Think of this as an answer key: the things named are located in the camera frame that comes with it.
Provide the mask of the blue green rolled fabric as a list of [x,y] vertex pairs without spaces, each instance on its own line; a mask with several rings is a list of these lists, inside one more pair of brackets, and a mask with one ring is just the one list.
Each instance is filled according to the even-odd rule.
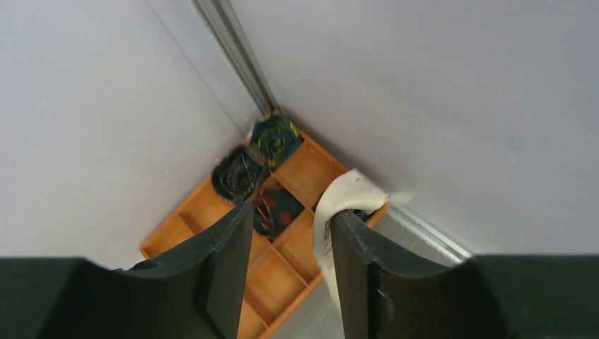
[[297,127],[282,114],[267,114],[257,120],[249,139],[249,143],[266,156],[272,171],[282,165],[302,142]]

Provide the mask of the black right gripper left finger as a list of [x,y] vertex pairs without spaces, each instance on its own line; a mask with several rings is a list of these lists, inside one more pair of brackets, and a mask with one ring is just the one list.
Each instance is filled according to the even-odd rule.
[[126,271],[135,277],[118,338],[236,338],[249,266],[252,203]]

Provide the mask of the dark rolled fabric top left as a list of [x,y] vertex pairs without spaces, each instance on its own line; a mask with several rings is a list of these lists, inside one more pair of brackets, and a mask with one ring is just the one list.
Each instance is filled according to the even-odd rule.
[[222,200],[236,205],[254,194],[268,176],[266,156],[254,145],[239,144],[215,166],[210,180]]

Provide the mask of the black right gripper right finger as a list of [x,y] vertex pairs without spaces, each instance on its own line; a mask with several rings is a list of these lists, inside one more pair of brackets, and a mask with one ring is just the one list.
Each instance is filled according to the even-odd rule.
[[350,212],[331,221],[346,338],[453,338],[446,305],[429,278],[445,266],[405,249]]

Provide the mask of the orange compartment tray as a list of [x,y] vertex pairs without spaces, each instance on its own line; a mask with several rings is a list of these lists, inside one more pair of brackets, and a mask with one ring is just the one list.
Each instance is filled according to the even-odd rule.
[[[321,284],[325,283],[312,250],[312,226],[319,199],[331,182],[350,171],[314,139],[299,129],[302,144],[246,201],[254,203],[264,189],[284,189],[303,206],[302,213],[274,241],[255,229],[236,338],[268,338]],[[349,210],[369,227],[388,209]],[[206,230],[231,211],[210,178],[194,189],[140,245],[146,258],[155,257]]]

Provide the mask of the dark rolled fabric middle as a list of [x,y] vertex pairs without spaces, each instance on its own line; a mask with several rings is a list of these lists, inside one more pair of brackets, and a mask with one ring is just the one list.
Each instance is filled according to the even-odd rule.
[[274,242],[302,213],[304,206],[284,189],[264,189],[254,199],[254,229]]

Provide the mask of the cream ribbon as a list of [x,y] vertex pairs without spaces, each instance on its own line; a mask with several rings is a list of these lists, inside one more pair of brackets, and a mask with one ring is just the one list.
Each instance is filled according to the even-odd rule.
[[411,190],[387,193],[358,169],[352,169],[334,179],[319,199],[312,226],[312,250],[323,275],[328,293],[338,311],[340,296],[336,278],[331,239],[331,219],[344,210],[373,213],[388,201],[405,205],[415,196]]

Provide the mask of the dark rolled fabric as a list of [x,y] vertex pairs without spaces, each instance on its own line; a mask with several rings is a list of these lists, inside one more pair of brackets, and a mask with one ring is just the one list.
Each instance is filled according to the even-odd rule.
[[236,205],[254,194],[268,176],[266,156],[254,145],[239,144],[215,166],[210,180],[222,200]]
[[304,206],[284,189],[264,189],[254,199],[254,229],[274,242],[302,213]]

